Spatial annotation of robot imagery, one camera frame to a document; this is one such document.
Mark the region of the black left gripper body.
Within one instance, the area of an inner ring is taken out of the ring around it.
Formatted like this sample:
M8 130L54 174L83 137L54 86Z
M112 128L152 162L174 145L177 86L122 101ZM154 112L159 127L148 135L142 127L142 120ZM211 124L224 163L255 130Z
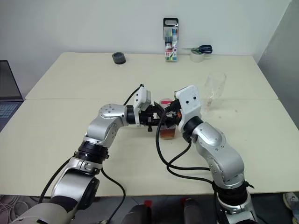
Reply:
M156 120L154 118L155 107L149 105L145 111L141 111L139 114L139 123L140 125L147 126L148 132L152 132L152 127L156 125Z

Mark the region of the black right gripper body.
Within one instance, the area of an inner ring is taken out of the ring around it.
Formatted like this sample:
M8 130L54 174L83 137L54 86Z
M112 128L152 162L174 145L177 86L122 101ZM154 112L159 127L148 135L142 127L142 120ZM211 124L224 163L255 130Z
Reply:
M176 121L176 125L178 125L181 121L181 105L178 99L175 101L175 111L174 112L165 112L165 119L174 119Z

